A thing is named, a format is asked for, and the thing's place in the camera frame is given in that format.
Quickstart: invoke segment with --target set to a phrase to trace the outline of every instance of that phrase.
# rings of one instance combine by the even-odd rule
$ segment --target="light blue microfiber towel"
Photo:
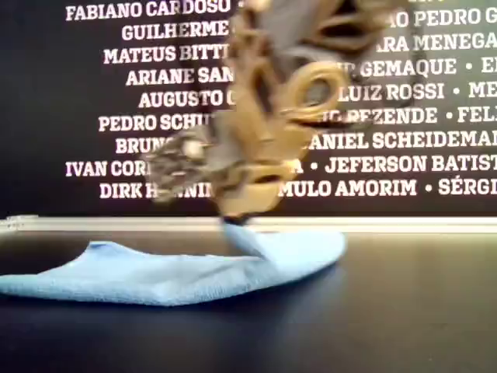
[[[346,249],[339,232],[258,233],[236,225],[225,225],[224,232],[245,256],[155,255],[115,242],[90,242],[81,256],[62,267],[0,276],[0,294],[188,305],[300,280],[335,263]]]

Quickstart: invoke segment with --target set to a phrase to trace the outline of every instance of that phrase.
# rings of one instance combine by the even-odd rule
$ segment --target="dark tabletop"
[[[232,254],[217,234],[0,235],[0,274],[36,273],[90,239]],[[0,298],[0,371],[496,373],[497,235],[351,235],[299,284],[162,309]]]

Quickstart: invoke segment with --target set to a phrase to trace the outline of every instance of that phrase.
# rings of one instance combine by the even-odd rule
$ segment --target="motion-blurred robot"
[[[231,19],[224,62],[236,104],[144,157],[156,201],[205,181],[227,221],[275,208],[312,138],[357,125],[346,115],[324,121],[323,113],[345,110],[341,88],[369,84],[358,67],[400,9],[410,14],[409,0],[246,0]]]

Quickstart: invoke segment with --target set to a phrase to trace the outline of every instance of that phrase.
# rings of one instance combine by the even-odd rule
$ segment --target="wall baseboard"
[[[42,218],[3,221],[8,232],[218,232],[218,218]],[[333,229],[345,233],[497,233],[497,218],[254,218],[258,232]]]

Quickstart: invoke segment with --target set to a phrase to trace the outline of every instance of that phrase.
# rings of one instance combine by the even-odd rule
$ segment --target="black table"
[[[218,234],[0,236],[0,273],[35,273],[90,239],[232,254]],[[0,368],[91,373],[495,373],[497,235],[351,235],[299,284],[176,309],[0,298]]]

